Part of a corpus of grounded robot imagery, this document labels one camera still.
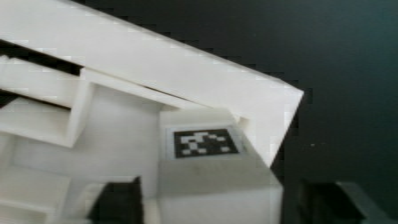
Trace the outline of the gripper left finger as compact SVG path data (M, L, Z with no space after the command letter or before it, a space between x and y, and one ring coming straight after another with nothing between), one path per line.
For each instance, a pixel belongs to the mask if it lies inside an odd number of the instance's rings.
M92 224L143 224L140 178L104 185L86 218Z

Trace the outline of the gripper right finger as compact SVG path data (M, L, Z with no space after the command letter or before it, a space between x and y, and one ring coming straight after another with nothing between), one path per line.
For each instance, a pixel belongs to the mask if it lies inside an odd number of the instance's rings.
M390 217L353 182L303 181L298 224L390 224Z

